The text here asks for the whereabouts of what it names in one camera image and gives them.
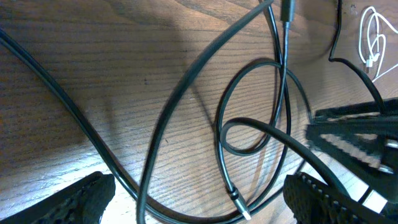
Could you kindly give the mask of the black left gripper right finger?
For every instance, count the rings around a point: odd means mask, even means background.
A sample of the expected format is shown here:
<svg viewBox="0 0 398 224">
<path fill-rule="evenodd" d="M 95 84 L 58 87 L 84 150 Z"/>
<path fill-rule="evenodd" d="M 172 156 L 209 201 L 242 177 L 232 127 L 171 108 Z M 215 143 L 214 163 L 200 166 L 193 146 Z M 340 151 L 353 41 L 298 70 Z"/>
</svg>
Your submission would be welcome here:
<svg viewBox="0 0 398 224">
<path fill-rule="evenodd" d="M 394 223 L 307 173 L 287 175 L 283 197 L 298 223 Z"/>
</svg>

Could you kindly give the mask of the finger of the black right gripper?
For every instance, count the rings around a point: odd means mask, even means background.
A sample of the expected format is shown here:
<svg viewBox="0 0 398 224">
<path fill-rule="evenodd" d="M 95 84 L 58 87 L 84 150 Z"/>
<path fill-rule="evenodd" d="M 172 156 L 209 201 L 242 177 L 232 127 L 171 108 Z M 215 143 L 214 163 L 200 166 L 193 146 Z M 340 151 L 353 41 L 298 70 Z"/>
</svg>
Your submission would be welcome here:
<svg viewBox="0 0 398 224">
<path fill-rule="evenodd" d="M 386 199 L 397 198 L 397 139 L 391 128 L 310 124 L 306 138 Z"/>
<path fill-rule="evenodd" d="M 397 98 L 388 98 L 383 100 L 384 114 L 397 115 Z M 379 113 L 380 109 L 375 101 L 346 105 L 334 108 L 327 108 L 315 112 L 314 120 L 327 120 L 329 118 L 338 118 L 355 114 Z"/>
</svg>

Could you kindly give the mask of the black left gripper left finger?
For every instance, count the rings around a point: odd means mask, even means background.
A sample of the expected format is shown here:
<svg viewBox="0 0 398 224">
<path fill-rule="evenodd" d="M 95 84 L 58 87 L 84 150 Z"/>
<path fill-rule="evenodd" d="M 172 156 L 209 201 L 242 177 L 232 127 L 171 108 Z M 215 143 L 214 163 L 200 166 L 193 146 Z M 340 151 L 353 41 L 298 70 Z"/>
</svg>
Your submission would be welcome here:
<svg viewBox="0 0 398 224">
<path fill-rule="evenodd" d="M 100 223 L 115 191 L 114 175 L 96 171 L 1 223 Z"/>
</svg>

